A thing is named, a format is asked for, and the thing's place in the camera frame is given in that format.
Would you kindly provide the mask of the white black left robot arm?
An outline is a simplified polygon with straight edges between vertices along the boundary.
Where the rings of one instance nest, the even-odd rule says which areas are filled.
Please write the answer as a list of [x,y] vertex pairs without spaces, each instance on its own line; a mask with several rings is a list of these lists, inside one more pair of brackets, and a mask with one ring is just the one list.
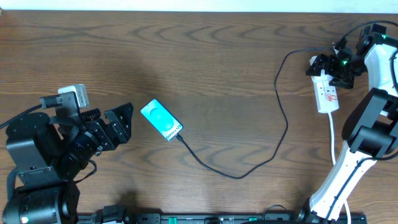
[[3,223],[78,223],[76,176],[92,157],[131,138],[131,103],[104,112],[56,105],[56,115],[30,113],[6,129],[16,168],[9,174]]

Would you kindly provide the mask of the blue Galaxy smartphone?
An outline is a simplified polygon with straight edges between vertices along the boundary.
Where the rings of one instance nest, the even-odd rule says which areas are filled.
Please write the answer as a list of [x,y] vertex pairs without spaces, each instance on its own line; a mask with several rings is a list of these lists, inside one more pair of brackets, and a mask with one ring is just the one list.
[[141,109],[141,115],[166,141],[170,141],[183,129],[183,124],[157,98],[150,100]]

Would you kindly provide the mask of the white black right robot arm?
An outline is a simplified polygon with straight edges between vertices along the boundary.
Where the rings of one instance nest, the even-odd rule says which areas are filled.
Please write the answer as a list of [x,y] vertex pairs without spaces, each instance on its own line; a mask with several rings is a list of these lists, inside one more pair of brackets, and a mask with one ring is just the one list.
[[319,112],[326,113],[326,104],[336,100],[337,87],[352,89],[354,79],[363,73],[368,74],[369,91],[348,116],[340,155],[301,209],[300,222],[336,223],[362,176],[376,162],[397,157],[397,39],[387,34],[387,23],[360,24],[355,53],[343,36],[333,44],[332,55],[310,59],[306,74],[312,78]]

